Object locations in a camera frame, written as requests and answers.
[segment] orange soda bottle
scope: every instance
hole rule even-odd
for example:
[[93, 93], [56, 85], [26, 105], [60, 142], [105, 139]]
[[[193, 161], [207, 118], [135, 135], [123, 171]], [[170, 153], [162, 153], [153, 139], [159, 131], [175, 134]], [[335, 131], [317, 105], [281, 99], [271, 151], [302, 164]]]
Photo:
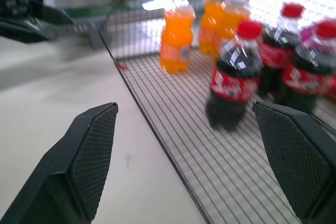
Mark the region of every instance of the orange soda bottle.
[[223, 10], [216, 37], [213, 57], [218, 59], [221, 49], [234, 37], [238, 25], [250, 17], [249, 0], [231, 0]]
[[164, 10], [166, 26], [162, 32], [160, 65], [169, 73], [186, 71], [193, 40], [194, 8], [188, 0], [173, 0]]
[[218, 24], [224, 18], [223, 8], [230, 0], [204, 0], [205, 13], [201, 19], [198, 44], [203, 53], [214, 55]]

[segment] soda bottle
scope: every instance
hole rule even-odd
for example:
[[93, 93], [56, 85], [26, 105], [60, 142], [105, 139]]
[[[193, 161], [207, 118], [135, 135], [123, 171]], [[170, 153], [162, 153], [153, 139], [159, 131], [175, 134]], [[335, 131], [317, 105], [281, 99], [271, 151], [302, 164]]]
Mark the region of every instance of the soda bottle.
[[223, 10], [223, 19], [220, 20], [217, 28], [214, 58], [219, 57], [221, 48], [235, 37], [239, 23], [249, 19], [249, 16], [249, 0], [231, 0], [227, 3]]
[[160, 65], [169, 73], [187, 70], [193, 40], [194, 8], [188, 0], [173, 0], [164, 10], [166, 26], [162, 32]]
[[275, 102], [311, 113], [316, 100], [326, 94], [336, 71], [336, 22], [326, 20], [314, 36], [298, 46], [282, 73]]
[[303, 9], [304, 7], [299, 4], [284, 4], [277, 27], [266, 28], [262, 35], [263, 42], [259, 44], [259, 53], [264, 68], [258, 87], [258, 94], [261, 97], [268, 92], [276, 95], [281, 73], [294, 54], [295, 48], [301, 43], [298, 19]]
[[243, 118], [263, 67], [257, 50], [262, 29], [261, 23], [243, 21], [236, 38], [222, 49], [206, 105], [211, 127], [223, 125], [231, 130]]
[[198, 44], [203, 53], [214, 55], [218, 23], [224, 18], [223, 7], [229, 0], [204, 0], [205, 13], [201, 19]]

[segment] bottle cap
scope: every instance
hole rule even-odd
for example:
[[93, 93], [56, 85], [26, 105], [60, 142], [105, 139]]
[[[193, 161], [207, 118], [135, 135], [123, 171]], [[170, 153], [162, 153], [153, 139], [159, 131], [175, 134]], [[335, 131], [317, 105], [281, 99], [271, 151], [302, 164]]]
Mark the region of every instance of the bottle cap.
[[323, 39], [336, 38], [336, 20], [325, 20], [317, 26], [316, 35]]
[[243, 39], [256, 39], [260, 36], [264, 25], [255, 21], [242, 21], [238, 26], [237, 35]]
[[304, 10], [304, 6], [295, 3], [285, 3], [283, 5], [281, 14], [288, 18], [299, 18]]

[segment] orange liquid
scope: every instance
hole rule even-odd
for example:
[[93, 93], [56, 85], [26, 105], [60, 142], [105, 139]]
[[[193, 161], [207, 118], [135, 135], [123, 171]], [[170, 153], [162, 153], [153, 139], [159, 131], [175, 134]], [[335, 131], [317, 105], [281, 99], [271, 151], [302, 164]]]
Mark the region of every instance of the orange liquid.
[[212, 54], [214, 59], [219, 58], [223, 42], [229, 42], [235, 37], [235, 32], [239, 23], [243, 20], [248, 20], [250, 17], [250, 12], [248, 10], [237, 11], [230, 7], [225, 7], [223, 13], [223, 21], [218, 25], [215, 37], [215, 50]]
[[184, 72], [190, 60], [193, 40], [192, 24], [194, 12], [175, 10], [164, 12], [166, 27], [162, 32], [160, 65], [169, 73]]
[[213, 54], [218, 24], [223, 20], [223, 8], [220, 1], [205, 2], [205, 14], [201, 19], [198, 44], [203, 53]]

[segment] wire rack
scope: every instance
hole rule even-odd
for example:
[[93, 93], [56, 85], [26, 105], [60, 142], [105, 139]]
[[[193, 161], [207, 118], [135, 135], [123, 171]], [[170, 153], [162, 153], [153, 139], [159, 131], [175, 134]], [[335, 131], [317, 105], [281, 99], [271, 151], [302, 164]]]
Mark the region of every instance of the wire rack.
[[[272, 24], [284, 1], [304, 4], [301, 26], [336, 17], [335, 0], [251, 0], [252, 18]], [[236, 131], [209, 126], [205, 103], [214, 62], [197, 49], [202, 0], [190, 2], [197, 19], [183, 74], [160, 67], [161, 9], [110, 17], [105, 43], [120, 75], [207, 223], [299, 223], [269, 166], [252, 101]], [[335, 115], [336, 106], [321, 99], [314, 116], [334, 139]]]

